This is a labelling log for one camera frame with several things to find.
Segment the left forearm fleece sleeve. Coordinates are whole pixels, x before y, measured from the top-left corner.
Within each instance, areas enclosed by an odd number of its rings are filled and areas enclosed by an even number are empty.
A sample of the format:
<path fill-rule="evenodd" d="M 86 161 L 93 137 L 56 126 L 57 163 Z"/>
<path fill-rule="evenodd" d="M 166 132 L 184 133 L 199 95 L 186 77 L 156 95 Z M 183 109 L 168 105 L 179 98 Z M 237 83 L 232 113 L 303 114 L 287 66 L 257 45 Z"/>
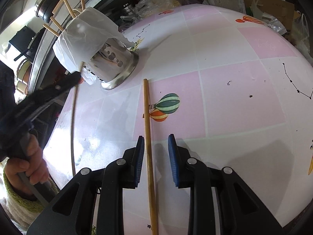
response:
<path fill-rule="evenodd" d="M 36 197 L 26 200 L 19 196 L 13 190 L 5 174 L 3 174 L 3 183 L 6 193 L 4 197 L 1 197 L 1 206 L 17 229 L 22 234 L 26 234 L 29 226 L 45 207 Z"/>

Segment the left hand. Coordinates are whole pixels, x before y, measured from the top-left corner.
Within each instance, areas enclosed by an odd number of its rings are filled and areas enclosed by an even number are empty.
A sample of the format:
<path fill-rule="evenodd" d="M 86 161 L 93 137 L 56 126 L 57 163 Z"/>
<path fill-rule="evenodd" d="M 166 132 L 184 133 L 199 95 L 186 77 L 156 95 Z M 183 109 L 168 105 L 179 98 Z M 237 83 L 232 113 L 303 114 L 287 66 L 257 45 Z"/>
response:
<path fill-rule="evenodd" d="M 28 161 L 10 158 L 4 168 L 6 177 L 13 190 L 22 198 L 30 198 L 33 194 L 31 190 L 20 179 L 19 173 L 24 172 L 32 185 L 45 183 L 49 179 L 49 171 L 43 159 L 43 150 L 39 146 L 34 135 L 30 135 L 27 148 Z"/>

